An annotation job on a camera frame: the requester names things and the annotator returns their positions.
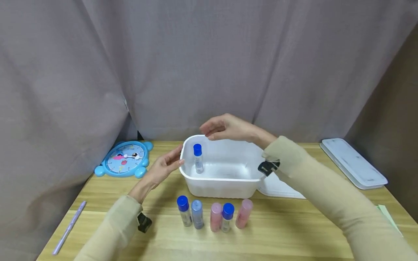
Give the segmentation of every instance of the person's left hand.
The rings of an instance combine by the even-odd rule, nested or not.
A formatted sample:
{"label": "person's left hand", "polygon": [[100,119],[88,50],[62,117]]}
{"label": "person's left hand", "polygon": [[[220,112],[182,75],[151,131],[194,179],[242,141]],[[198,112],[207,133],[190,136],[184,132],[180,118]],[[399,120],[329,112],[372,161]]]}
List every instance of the person's left hand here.
{"label": "person's left hand", "polygon": [[151,190],[156,188],[168,175],[184,164],[184,160],[180,160],[182,148],[183,145],[179,145],[169,153],[159,156],[128,195],[142,204]]}
{"label": "person's left hand", "polygon": [[152,189],[156,188],[168,175],[183,165],[184,160],[180,160],[182,148],[183,145],[179,145],[169,153],[159,156],[144,175],[142,179],[150,182]]}

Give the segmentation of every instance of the beige sleeve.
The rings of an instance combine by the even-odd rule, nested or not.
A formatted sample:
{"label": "beige sleeve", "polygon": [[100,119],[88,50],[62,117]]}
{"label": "beige sleeve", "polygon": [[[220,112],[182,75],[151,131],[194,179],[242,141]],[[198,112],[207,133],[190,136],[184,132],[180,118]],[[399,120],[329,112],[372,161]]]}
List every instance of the beige sleeve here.
{"label": "beige sleeve", "polygon": [[75,261],[114,261],[135,231],[142,205],[130,196],[120,197],[106,214],[99,228],[83,246]]}
{"label": "beige sleeve", "polygon": [[414,250],[382,213],[352,184],[280,136],[264,151],[280,160],[277,176],[337,225],[357,261],[418,260]]}

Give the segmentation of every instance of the blue cap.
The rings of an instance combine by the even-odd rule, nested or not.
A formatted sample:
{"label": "blue cap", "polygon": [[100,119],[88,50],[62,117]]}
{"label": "blue cap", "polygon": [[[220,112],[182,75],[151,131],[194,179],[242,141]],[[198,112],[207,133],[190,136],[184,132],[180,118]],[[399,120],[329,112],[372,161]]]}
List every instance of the blue cap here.
{"label": "blue cap", "polygon": [[202,145],[200,145],[199,143],[196,143],[193,146],[193,152],[196,157],[199,157],[200,155],[202,155]]}
{"label": "blue cap", "polygon": [[178,210],[180,210],[181,212],[187,211],[189,209],[189,201],[187,200],[187,197],[184,195],[178,197],[177,206]]}
{"label": "blue cap", "polygon": [[222,209],[222,217],[224,217],[226,220],[232,219],[234,216],[234,205],[231,203],[225,203],[224,209]]}
{"label": "blue cap", "polygon": [[200,202],[200,200],[194,200],[191,203],[191,211],[195,213],[202,212],[202,202]]}

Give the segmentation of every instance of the plastic tub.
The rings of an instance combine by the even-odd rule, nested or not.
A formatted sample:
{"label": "plastic tub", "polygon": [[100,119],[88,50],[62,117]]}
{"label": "plastic tub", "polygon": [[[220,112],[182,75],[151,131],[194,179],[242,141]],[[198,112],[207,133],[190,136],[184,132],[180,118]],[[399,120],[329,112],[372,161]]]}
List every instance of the plastic tub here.
{"label": "plastic tub", "polygon": [[[193,145],[202,145],[204,171],[196,173]],[[180,158],[185,163],[180,172],[190,193],[197,197],[249,198],[264,175],[258,165],[264,161],[262,150],[248,142],[229,139],[210,141],[194,135],[184,141]]]}

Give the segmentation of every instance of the table surface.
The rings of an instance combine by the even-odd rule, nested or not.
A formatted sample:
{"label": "table surface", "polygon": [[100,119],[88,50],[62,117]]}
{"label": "table surface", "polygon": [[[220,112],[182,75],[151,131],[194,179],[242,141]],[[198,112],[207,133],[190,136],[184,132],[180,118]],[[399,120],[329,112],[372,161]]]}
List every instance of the table surface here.
{"label": "table surface", "polygon": [[[182,142],[155,141],[150,153],[151,164],[161,154]],[[339,175],[344,174],[317,143],[300,144],[319,162]],[[73,260],[104,219],[106,212],[138,180],[135,177],[92,176],[59,224],[38,261]],[[418,251],[418,225],[386,188],[361,190],[375,205],[386,205],[405,239]],[[229,233],[213,233],[208,226],[209,210],[214,202],[231,202],[238,208],[241,200],[199,198],[204,207],[205,226],[196,230],[184,227],[176,198],[190,194],[185,179],[176,170],[151,191],[143,207],[153,221],[150,230],[135,233],[119,260],[353,260],[350,247],[341,231],[307,200],[271,198],[258,191],[251,197],[254,209],[245,229],[232,226]],[[55,246],[82,201],[87,205],[57,256]]]}

